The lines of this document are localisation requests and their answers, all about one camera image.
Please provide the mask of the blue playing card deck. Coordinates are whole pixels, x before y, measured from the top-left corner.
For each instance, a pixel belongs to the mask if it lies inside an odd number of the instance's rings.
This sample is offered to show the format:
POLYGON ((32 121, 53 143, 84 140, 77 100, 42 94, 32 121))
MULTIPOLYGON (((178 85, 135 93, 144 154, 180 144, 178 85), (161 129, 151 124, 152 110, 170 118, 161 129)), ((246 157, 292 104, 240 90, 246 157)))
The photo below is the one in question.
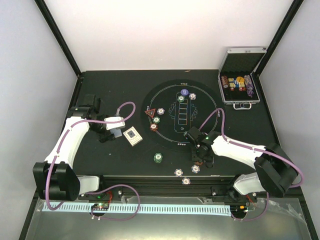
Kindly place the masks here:
POLYGON ((117 129, 117 128, 112 128, 110 130, 110 133, 114 135, 115 138, 119 138, 121 137, 123 134, 122 134, 122 130, 121 129, 117 129))

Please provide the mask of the white playing card box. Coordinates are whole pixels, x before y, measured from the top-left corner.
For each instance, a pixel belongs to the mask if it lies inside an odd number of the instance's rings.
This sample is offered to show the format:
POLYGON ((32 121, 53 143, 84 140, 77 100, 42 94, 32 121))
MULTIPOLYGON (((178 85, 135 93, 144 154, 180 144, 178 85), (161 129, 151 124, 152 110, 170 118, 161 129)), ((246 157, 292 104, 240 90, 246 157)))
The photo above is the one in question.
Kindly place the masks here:
POLYGON ((143 140, 142 136, 138 133, 138 131, 133 126, 127 129, 126 131, 124 131, 123 135, 128 140, 128 142, 132 147, 137 145, 143 140))

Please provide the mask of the green poker chip stack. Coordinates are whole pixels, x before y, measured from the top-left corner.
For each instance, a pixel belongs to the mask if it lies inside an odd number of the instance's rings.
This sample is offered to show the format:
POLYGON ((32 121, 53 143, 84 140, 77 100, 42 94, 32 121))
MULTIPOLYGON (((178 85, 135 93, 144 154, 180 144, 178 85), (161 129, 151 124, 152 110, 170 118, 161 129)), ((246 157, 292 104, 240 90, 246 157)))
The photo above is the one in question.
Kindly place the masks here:
POLYGON ((163 160, 163 155, 161 153, 157 152, 157 153, 154 154, 153 160, 154 160, 155 163, 159 164, 163 160))

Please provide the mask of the green poker chips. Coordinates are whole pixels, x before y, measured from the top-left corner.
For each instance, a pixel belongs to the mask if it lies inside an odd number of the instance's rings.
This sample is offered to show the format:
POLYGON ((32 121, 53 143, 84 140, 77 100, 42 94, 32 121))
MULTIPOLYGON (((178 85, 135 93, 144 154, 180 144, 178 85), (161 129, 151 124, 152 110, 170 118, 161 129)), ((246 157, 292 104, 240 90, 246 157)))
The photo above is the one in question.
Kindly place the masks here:
POLYGON ((185 97, 184 97, 183 95, 179 95, 179 96, 177 97, 177 101, 178 101, 179 103, 183 103, 184 100, 185 100, 185 97))
POLYGON ((154 117, 152 120, 156 124, 158 124, 160 122, 160 118, 158 116, 154 117))

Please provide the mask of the red triangular marker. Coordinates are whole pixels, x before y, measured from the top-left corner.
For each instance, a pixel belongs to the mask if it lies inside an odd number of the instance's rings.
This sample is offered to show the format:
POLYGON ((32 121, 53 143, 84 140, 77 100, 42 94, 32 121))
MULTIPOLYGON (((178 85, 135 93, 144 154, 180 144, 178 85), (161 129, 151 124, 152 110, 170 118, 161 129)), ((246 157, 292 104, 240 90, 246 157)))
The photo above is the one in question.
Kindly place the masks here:
POLYGON ((153 108, 153 109, 149 109, 149 110, 146 110, 144 112, 148 117, 150 117, 151 119, 153 119, 155 117, 155 114, 156 114, 156 109, 153 108))

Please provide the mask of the purple small blind button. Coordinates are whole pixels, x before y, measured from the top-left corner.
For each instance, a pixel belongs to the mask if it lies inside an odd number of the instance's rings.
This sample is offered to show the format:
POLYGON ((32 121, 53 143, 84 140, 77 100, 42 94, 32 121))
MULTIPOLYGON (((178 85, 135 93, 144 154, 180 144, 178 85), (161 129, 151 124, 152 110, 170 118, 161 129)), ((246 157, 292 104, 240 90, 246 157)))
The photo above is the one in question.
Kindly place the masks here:
POLYGON ((184 88, 180 91, 180 95, 184 96, 185 98, 189 96, 189 90, 184 88))

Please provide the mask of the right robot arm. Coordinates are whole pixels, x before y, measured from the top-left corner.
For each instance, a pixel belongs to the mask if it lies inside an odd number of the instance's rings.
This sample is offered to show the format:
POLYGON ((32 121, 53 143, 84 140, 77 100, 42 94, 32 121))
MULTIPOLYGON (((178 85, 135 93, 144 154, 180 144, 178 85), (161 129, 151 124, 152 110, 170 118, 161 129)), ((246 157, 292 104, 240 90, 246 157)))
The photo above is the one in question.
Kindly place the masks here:
POLYGON ((231 181, 227 195, 234 202, 254 192, 267 192, 282 198, 298 176, 298 171, 291 166, 292 161, 277 144, 269 148, 252 145, 223 136, 217 131, 206 134, 196 127, 190 128, 183 136, 192 145, 194 162, 212 162, 215 156, 221 156, 255 170, 250 174, 235 176, 231 181))

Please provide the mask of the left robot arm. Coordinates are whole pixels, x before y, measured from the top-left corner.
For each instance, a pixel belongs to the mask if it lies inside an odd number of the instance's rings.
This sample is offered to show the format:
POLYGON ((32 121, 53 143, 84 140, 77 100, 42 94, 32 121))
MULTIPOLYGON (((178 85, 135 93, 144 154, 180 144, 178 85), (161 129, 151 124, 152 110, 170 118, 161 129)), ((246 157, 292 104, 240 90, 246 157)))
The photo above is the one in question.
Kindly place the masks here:
POLYGON ((95 199, 103 199, 108 192, 100 177, 76 175, 74 160, 87 134, 97 133, 101 143, 115 140, 115 131, 125 127, 118 109, 114 116, 100 114, 101 99, 85 96, 82 105, 71 107, 66 115, 64 129, 50 154, 43 162, 34 164, 32 172, 36 190, 42 200, 74 201, 89 192, 95 199))

